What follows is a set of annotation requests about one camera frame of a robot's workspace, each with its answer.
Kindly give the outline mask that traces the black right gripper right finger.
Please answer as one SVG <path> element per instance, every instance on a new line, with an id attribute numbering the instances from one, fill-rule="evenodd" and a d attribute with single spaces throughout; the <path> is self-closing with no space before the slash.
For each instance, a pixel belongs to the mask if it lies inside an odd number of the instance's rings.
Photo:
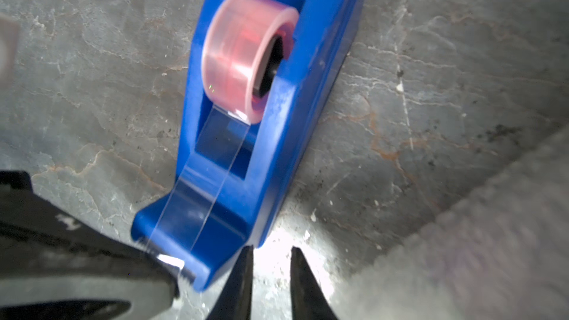
<path id="1" fill-rule="evenodd" d="M 338 319 L 299 247 L 291 249 L 290 297 L 294 320 Z"/>

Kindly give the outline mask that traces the blue tape dispenser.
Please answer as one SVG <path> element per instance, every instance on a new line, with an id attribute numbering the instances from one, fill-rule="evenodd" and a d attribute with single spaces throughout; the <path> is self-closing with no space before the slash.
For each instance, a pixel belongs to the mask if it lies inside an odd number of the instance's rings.
<path id="1" fill-rule="evenodd" d="M 202 48 L 207 26 L 223 1 L 204 0 L 191 45 L 188 79 L 194 65 L 194 57 Z M 279 64 L 262 121 L 253 133 L 257 148 L 254 154 L 256 175 L 265 178 L 266 182 L 260 193 L 262 201 L 259 203 L 250 241 L 243 247 L 263 245 L 271 231 L 314 127 L 357 33 L 364 0 L 274 1 L 295 8 L 299 18 L 293 31 L 293 47 L 290 55 Z M 136 216 L 151 206 L 164 204 L 169 193 L 144 207 Z M 132 239 L 159 256 L 148 247 L 145 238 L 138 238 L 133 234 L 136 216 L 131 227 Z M 186 277 L 196 291 L 206 290 L 232 268 L 241 249 L 217 273 L 205 281 L 194 281 L 182 274 L 178 268 L 179 274 Z"/>

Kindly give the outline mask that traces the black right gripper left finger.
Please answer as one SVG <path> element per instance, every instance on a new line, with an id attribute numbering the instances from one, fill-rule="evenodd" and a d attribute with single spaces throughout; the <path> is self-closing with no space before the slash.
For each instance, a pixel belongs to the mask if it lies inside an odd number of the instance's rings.
<path id="1" fill-rule="evenodd" d="M 253 250 L 245 246 L 207 320 L 249 320 L 253 291 Z"/>

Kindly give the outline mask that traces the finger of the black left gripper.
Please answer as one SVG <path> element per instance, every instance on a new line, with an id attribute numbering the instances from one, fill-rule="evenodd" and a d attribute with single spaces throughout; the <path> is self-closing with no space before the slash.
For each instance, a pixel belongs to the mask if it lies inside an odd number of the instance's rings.
<path id="1" fill-rule="evenodd" d="M 38 196 L 25 171 L 1 172 L 3 319 L 151 319 L 178 297 L 163 263 Z"/>

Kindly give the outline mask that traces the pink clear tape roll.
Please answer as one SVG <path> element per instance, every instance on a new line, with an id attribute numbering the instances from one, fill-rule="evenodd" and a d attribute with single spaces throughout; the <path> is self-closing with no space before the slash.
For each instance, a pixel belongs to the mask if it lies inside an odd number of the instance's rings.
<path id="1" fill-rule="evenodd" d="M 135 237 L 194 281 L 250 241 L 266 182 L 256 175 L 253 133 L 298 18 L 274 0 L 224 0 L 194 57 L 175 184 L 133 225 Z"/>

